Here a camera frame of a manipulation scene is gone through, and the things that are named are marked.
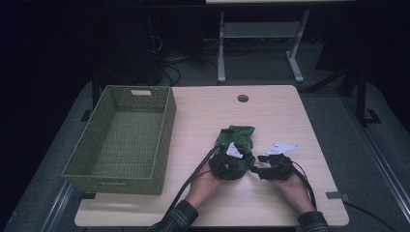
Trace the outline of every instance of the person's left hand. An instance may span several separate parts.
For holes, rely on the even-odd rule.
[[[218,179],[212,174],[208,162],[199,170],[198,175],[190,183],[190,191],[185,198],[196,209],[213,195],[227,181]]]

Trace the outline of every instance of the person's right hand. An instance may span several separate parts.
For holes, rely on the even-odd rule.
[[[286,181],[268,180],[274,184],[289,204],[296,210],[298,215],[306,212],[316,211],[310,202],[308,190],[302,180],[295,174]]]

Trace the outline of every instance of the hand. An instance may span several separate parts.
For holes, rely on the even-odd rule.
[[[190,183],[190,191],[185,198],[195,209],[213,195],[227,181],[218,179],[212,174],[208,162],[199,170],[197,177]]]
[[[306,212],[316,211],[311,204],[305,184],[297,175],[292,174],[287,181],[268,180],[268,182],[278,187],[284,198],[299,215]]]

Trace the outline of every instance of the green wicker basket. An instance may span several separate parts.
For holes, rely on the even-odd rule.
[[[170,87],[107,86],[62,176],[87,192],[160,195],[175,111]]]

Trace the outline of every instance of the sleeve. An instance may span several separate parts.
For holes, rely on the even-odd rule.
[[[145,232],[184,232],[198,217],[196,209],[186,200],[180,201],[160,222],[148,227]]]
[[[307,212],[299,216],[299,223],[304,232],[329,232],[331,231],[328,222],[323,214],[317,211]]]

